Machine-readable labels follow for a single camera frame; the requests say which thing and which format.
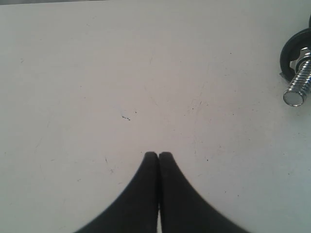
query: black rubber washer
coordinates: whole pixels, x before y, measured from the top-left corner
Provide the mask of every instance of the black rubber washer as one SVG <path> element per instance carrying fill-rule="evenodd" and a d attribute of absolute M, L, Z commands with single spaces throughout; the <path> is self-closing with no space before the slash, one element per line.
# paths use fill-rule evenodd
<path fill-rule="evenodd" d="M 300 50 L 311 46 L 311 28 L 307 28 L 295 34 L 284 45 L 281 57 L 280 66 L 284 78 L 291 81 L 295 76 L 295 72 L 290 68 L 290 61 L 296 60 L 300 54 Z"/>

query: screw thread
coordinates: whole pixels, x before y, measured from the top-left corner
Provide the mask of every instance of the screw thread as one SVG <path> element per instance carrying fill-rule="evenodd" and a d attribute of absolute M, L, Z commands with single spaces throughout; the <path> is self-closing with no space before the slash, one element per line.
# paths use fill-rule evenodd
<path fill-rule="evenodd" d="M 311 60 L 304 61 L 289 87 L 284 92 L 284 101 L 290 106 L 300 106 L 311 92 Z"/>

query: white surface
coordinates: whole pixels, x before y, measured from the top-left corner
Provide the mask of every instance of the white surface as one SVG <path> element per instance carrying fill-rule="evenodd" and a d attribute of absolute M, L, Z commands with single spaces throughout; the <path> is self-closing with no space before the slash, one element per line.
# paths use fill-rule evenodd
<path fill-rule="evenodd" d="M 0 232 L 82 227 L 149 150 L 174 153 L 199 193 L 251 232 L 309 232 L 311 101 L 283 103 L 278 60 L 310 7 L 0 6 Z"/>

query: black pointed object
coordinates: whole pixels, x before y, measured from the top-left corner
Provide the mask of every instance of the black pointed object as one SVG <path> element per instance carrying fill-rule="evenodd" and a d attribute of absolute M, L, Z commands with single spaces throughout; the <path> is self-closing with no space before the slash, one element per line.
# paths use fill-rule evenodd
<path fill-rule="evenodd" d="M 135 176 L 121 195 L 76 233 L 156 233 L 158 157 L 145 154 Z"/>
<path fill-rule="evenodd" d="M 159 156 L 163 233 L 247 233 L 193 189 L 169 152 Z"/>

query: chrome bolt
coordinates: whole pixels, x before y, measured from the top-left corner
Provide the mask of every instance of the chrome bolt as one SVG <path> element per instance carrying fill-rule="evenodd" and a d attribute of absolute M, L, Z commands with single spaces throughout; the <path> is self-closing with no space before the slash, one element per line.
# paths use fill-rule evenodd
<path fill-rule="evenodd" d="M 300 106 L 311 92 L 311 51 L 303 48 L 299 57 L 290 62 L 290 67 L 296 75 L 285 90 L 283 99 L 290 106 Z"/>

